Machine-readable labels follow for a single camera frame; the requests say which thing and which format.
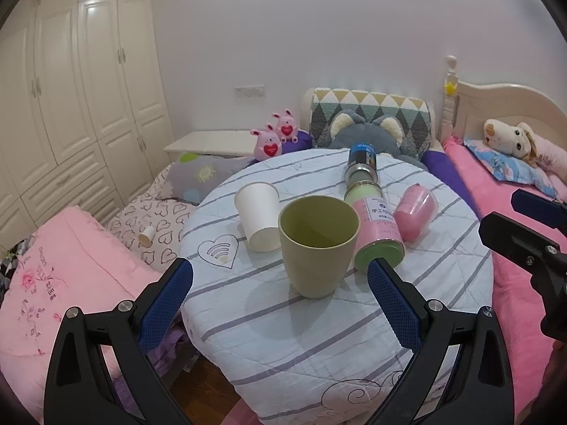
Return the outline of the green plastic cup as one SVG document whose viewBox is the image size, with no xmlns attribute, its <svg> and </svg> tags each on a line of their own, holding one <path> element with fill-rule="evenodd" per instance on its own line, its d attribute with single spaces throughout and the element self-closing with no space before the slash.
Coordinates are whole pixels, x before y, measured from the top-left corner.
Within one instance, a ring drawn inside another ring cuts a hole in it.
<svg viewBox="0 0 567 425">
<path fill-rule="evenodd" d="M 359 215 L 344 200 L 307 196 L 279 216 L 282 261 L 295 291 L 324 298 L 344 279 L 359 236 Z"/>
</svg>

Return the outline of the pink plastic cup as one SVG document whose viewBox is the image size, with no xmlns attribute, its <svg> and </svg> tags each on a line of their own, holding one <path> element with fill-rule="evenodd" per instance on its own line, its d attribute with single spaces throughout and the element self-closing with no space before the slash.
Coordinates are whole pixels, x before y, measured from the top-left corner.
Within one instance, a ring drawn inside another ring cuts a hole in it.
<svg viewBox="0 0 567 425">
<path fill-rule="evenodd" d="M 404 242 L 414 242 L 429 229 L 438 213 L 433 193 L 421 184 L 413 184 L 402 195 L 393 217 Z"/>
</svg>

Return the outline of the small paper cup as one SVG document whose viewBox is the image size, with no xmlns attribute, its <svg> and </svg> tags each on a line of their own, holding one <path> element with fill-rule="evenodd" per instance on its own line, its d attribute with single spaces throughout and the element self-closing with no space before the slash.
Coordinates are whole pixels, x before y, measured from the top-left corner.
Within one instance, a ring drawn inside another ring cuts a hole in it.
<svg viewBox="0 0 567 425">
<path fill-rule="evenodd" d="M 141 233 L 137 236 L 139 243 L 144 248 L 150 248 L 153 246 L 153 241 L 156 235 L 156 230 L 154 226 L 145 226 Z"/>
</svg>

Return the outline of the white paper cup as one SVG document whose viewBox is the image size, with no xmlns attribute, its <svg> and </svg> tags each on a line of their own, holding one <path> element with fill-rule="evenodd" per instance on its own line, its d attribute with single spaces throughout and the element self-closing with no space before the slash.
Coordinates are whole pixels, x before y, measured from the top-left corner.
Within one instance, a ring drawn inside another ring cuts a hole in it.
<svg viewBox="0 0 567 425">
<path fill-rule="evenodd" d="M 250 249 L 272 252 L 280 247 L 281 204 L 273 184 L 255 181 L 241 187 L 235 194 L 235 208 Z"/>
</svg>

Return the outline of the pink bed blanket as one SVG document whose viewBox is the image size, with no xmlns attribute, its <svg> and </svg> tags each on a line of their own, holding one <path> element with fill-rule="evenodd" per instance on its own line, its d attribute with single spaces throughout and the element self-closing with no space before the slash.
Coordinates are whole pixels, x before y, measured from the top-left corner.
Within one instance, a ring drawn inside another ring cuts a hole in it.
<svg viewBox="0 0 567 425">
<path fill-rule="evenodd" d="M 566 251 L 566 239 L 559 231 L 513 210 L 510 199 L 517 189 L 515 185 L 495 180 L 460 139 L 450 137 L 442 146 L 472 196 L 479 216 L 499 212 L 552 239 Z M 509 351 L 515 412 L 521 413 L 541 389 L 554 341 L 540 330 L 544 306 L 532 290 L 530 274 L 498 254 L 493 255 L 493 266 L 493 307 Z"/>
</svg>

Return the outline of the blue floral pillow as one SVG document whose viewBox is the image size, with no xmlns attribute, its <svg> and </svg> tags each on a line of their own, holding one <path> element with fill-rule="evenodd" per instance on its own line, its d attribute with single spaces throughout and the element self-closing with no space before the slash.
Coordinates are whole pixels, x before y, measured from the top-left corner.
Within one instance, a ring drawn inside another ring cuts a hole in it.
<svg viewBox="0 0 567 425">
<path fill-rule="evenodd" d="M 495 180 L 533 186 L 544 195 L 557 198 L 558 192 L 552 180 L 541 168 L 492 150 L 481 140 L 465 139 L 463 144 Z"/>
</svg>

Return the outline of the white dog plush toy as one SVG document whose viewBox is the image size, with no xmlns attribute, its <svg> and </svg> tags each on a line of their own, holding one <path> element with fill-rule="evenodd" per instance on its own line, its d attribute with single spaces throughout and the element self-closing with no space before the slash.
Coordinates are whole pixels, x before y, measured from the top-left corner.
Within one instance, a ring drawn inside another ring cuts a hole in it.
<svg viewBox="0 0 567 425">
<path fill-rule="evenodd" d="M 488 119 L 483 124 L 483 140 L 489 148 L 502 154 L 529 162 L 536 160 L 535 139 L 526 123 L 512 126 L 497 119 Z"/>
</svg>

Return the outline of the pink embroidered quilt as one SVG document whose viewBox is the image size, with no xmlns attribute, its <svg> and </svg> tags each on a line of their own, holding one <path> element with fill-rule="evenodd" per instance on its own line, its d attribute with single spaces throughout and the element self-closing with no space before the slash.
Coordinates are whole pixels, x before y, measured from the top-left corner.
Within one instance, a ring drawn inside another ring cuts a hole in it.
<svg viewBox="0 0 567 425">
<path fill-rule="evenodd" d="M 0 338 L 1 371 L 35 420 L 43 419 L 46 375 L 66 310 L 111 311 L 160 277 L 77 207 L 37 230 L 1 305 Z"/>
</svg>

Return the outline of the dark blue spray can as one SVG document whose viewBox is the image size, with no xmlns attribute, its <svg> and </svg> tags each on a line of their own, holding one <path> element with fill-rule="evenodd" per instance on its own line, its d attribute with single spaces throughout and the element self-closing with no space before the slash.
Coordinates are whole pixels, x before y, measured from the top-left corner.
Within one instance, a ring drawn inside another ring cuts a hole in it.
<svg viewBox="0 0 567 425">
<path fill-rule="evenodd" d="M 348 187 L 361 181 L 378 182 L 377 156 L 368 144 L 355 144 L 349 151 L 344 180 Z"/>
</svg>

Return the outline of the striped white quilt table cover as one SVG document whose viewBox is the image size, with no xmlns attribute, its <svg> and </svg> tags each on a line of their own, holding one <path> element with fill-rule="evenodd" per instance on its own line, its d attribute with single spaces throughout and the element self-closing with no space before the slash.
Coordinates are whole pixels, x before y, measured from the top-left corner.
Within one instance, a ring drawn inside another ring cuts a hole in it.
<svg viewBox="0 0 567 425">
<path fill-rule="evenodd" d="M 265 424 L 340 424 L 373 410 L 411 358 L 363 273 L 349 271 L 332 295 L 306 299 L 292 289 L 281 253 L 252 251 L 241 227 L 241 187 L 269 182 L 282 203 L 342 198 L 347 160 L 346 151 L 319 149 L 254 164 L 213 189 L 185 223 L 180 252 L 194 272 L 182 308 L 186 331 Z M 490 304 L 492 259 L 473 209 L 425 170 L 385 155 L 377 162 L 390 205 L 414 184 L 438 203 L 398 274 L 452 310 Z"/>
</svg>

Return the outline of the grey cat plush cushion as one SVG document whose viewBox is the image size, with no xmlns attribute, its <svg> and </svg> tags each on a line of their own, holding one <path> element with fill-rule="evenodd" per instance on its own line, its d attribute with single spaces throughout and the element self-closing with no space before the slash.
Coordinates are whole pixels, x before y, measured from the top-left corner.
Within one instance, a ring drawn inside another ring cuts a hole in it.
<svg viewBox="0 0 567 425">
<path fill-rule="evenodd" d="M 424 171 L 428 168 L 409 150 L 404 129 L 397 118 L 381 116 L 367 121 L 352 110 L 341 111 L 330 124 L 329 149 L 351 148 L 367 144 L 376 154 L 389 154 Z"/>
</svg>

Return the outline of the cream wardrobe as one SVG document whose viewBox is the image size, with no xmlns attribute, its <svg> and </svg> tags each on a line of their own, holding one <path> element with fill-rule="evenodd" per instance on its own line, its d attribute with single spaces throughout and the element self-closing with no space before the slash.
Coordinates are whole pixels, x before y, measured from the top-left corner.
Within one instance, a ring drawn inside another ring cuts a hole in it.
<svg viewBox="0 0 567 425">
<path fill-rule="evenodd" d="M 152 0 L 15 0 L 1 29 L 1 246 L 107 223 L 169 164 Z"/>
</svg>

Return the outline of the front pink bunny plush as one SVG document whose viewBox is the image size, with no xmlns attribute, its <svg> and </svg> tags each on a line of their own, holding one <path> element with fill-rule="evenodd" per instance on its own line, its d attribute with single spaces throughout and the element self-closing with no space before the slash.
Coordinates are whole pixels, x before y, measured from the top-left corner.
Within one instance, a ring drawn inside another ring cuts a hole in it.
<svg viewBox="0 0 567 425">
<path fill-rule="evenodd" d="M 252 129 L 252 136 L 257 139 L 253 150 L 255 160 L 264 161 L 282 154 L 282 141 L 271 124 L 266 124 L 263 130 Z"/>
</svg>

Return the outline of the white bedside table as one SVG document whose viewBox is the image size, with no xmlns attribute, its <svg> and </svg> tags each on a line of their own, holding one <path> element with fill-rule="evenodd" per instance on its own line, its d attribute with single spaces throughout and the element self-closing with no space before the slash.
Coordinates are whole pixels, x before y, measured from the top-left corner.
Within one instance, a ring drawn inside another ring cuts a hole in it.
<svg viewBox="0 0 567 425">
<path fill-rule="evenodd" d="M 164 148 L 167 154 L 252 155 L 257 139 L 248 131 L 192 131 Z"/>
</svg>

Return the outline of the wall socket panel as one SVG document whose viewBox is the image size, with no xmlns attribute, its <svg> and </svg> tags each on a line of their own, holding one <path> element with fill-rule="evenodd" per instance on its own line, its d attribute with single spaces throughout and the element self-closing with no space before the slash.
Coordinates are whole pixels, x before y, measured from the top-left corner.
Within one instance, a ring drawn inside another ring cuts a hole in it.
<svg viewBox="0 0 567 425">
<path fill-rule="evenodd" d="M 236 86 L 235 96 L 238 98 L 262 98 L 265 96 L 264 85 Z"/>
</svg>

